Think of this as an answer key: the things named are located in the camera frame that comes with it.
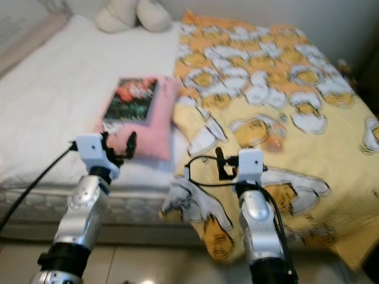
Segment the black cable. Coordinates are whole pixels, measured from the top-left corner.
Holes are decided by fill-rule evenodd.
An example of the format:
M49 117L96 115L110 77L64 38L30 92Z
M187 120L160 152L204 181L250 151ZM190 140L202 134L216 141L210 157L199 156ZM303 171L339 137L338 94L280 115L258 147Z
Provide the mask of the black cable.
M194 160L201 159L201 158L203 158L203 159L217 160L216 157L208 156L208 155L196 156L196 157L192 158L192 159L186 164L186 166L189 167L190 164L191 164Z
M7 224L9 218L12 216L13 212L17 209L17 207L22 203L22 201L25 199L25 197L29 194L29 192L36 187L36 185L39 183L39 181L46 175L46 173L49 172L49 170L52 169L53 166L56 165L57 162L59 162L63 157L67 155L68 152L71 150L77 150L75 142L72 143L71 147L68 148L62 155L60 155L46 170L44 170L36 179L34 182L32 182L28 188L17 198L17 200L12 204L10 209L7 211L7 213L4 215L3 219L0 223L0 234L4 226Z
M241 182L236 182L236 183L219 183L219 184L216 184L216 185L208 185L208 184L205 184L205 183L200 183L200 182L196 182L192 179L189 179L188 180L189 182L192 182L193 184L197 185L197 186L206 186L208 188L218 188L218 187L221 187L221 186L236 186L236 185L243 185L244 183L241 183Z
M280 229L279 229L279 227L278 227L278 223L277 223L277 220L274 218L274 226L275 226L275 230L276 230L276 232L280 235L280 236L282 236L281 235L281 231L280 231Z
M277 214L277 219L278 219L278 223L279 223L279 229L280 229L280 232L281 232L281 238L282 238L281 241L282 241L282 245L283 245L284 257L287 259L287 261L291 265L291 269L293 269L293 262L292 262L292 258L291 258L291 255L290 255L290 252L289 252L289 249L288 249L287 240L285 238L283 221L282 221L282 217L280 215L280 211L279 211L278 205L277 205L275 199L272 197L272 195L266 189L260 188L260 190L263 193L263 195L266 195L265 197L267 197L271 201L272 205L274 206L275 213Z

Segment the bed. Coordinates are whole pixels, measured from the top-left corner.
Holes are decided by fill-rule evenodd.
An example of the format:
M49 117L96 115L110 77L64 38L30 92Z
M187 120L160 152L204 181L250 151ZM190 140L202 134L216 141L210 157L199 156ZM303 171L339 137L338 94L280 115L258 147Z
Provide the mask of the bed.
M179 29L180 23L175 23L162 34L139 27L129 33L108 35L98 31L92 21L74 16L62 31L0 80L2 214L67 148L68 141L93 131L120 76L172 74ZM171 161L135 159L121 168L120 177L112 184L105 218L105 226L110 229L104 230L100 240L133 243L144 235L147 243L199 243L189 226L180 224L176 225L180 227L176 234L184 238L169 241L174 225L161 221L158 215L175 166L187 147L175 127L171 143ZM85 174L77 153L66 156L16 210L3 236L51 239L65 211L67 195ZM131 228L125 234L118 228L114 234L121 224L124 229L128 225ZM144 226L153 226L156 236L151 237ZM193 239L187 237L187 230Z

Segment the white wall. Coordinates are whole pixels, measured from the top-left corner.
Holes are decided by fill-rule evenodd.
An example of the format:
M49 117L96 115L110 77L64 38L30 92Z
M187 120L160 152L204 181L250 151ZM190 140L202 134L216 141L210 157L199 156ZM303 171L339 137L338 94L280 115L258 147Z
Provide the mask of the white wall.
M47 17L37 0L0 0L0 54Z
M74 12L94 17L105 0L68 0ZM379 26L379 0L159 0L175 20L196 14L238 18L256 25L301 28L333 62L357 63Z

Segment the stuffed toy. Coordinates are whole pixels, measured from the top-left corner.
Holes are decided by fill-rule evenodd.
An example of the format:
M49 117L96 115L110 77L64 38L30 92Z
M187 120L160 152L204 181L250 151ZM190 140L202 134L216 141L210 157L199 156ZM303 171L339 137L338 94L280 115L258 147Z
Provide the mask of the stuffed toy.
M149 31L164 31L171 16L157 0L108 0L96 17L96 26L106 33L119 33L136 25L137 17Z

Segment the cartoon character print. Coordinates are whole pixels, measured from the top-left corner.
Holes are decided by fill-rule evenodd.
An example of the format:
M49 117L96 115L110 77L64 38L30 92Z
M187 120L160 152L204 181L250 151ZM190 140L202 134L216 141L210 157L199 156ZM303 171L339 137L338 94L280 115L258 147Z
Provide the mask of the cartoon character print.
M230 125L230 129L241 148L247 148L265 142L271 128L278 124L273 118L259 114L247 120L234 121Z
M269 87L269 84L280 84L286 81L288 82L288 75L285 72L255 72L250 77L252 87L245 92L247 102L251 105L269 104L276 109L283 109L287 104L285 93Z
M199 106L198 102L194 98L191 98L190 96L179 97L176 100L176 104L183 104L183 105L188 105L189 107L196 108L205 120L211 117L211 113L207 111L206 109L202 108L201 106Z
M184 177L176 177L170 184L169 195L162 204L163 214L171 210L180 210L183 221L206 222L212 215L223 230L233 228L221 203Z
M203 242L208 253L217 262L226 262L233 251L232 238L221 228L219 221L213 215L210 215L204 224Z
M317 205L320 196L330 192L328 185L319 178L273 167L263 172L261 182L283 214L307 212Z
M206 48L204 55L211 60L213 66L218 69L233 66L242 67L247 65L249 59L249 54L246 51L223 45Z
M330 64L324 54L312 44L297 44L295 49L307 58L310 64L323 70L328 75L339 74L337 69Z
M219 73L209 67L194 69L183 79L186 88L194 88L199 92L205 91L219 82Z
M255 31L250 33L250 38L259 40L262 43L272 42L275 40L271 30L267 27L255 27Z
M182 31L180 35L180 43L186 44L191 42L193 38L193 33L196 31L197 26L194 24L182 24Z
M294 65L290 70L290 78L298 85L314 86L323 82L324 76L316 67Z
M207 62L201 52L190 49L188 44L179 44L178 58L184 65L195 68L205 65Z
M226 231L233 228L221 203L200 187L183 177L177 177L170 185L168 197L163 202L163 215L181 212L183 221L204 222L203 241L216 261L227 260L233 250L233 240Z
M327 126L327 118L320 113L322 104L315 93L297 92L290 98L296 114L291 116L294 125L307 134L321 134Z
M250 41L251 39L256 39L254 36L252 37L251 31L240 26L230 27L225 29L225 32L228 33L232 41Z
M215 25L211 25L210 27L203 28L202 32L204 38L212 40L220 36L223 30Z
M287 65L296 65L303 62L304 56L294 48L285 47L280 60Z
M337 234L333 227L322 224L308 231L294 231L285 228L285 236L289 243L300 240L305 246L330 247L336 243Z
M307 247L330 247L336 243L337 236L334 228L324 224L310 230L301 240Z
M199 91L201 105L206 109L225 109L241 94L249 80L243 68L227 67L218 73L209 67L195 69L184 79L186 87Z
M275 67L275 59L280 56L282 50L275 43L259 43L260 50L249 51L249 64L257 69Z
M196 156L212 149L219 141L226 142L227 137L217 121L210 117L207 125L191 140L188 148L190 156Z
M298 28L280 28L278 35L289 40L296 40L299 37L305 37L305 34Z
M365 154L379 152L379 121L377 118L371 117L366 120L363 146L360 148Z
M341 75L325 78L316 88L323 99L334 107L349 108L354 103L355 92Z
M227 141L227 137L221 126L211 116L209 111L198 105L196 100L189 96L182 96L176 101L176 103L195 107L203 119L207 121L207 125L191 140L191 144L187 149L190 156L196 156L212 149L218 141Z
M265 27L256 27L255 31L250 31L244 27L231 27L225 29L234 46L242 49L255 50L259 48L258 43L273 41L271 30Z

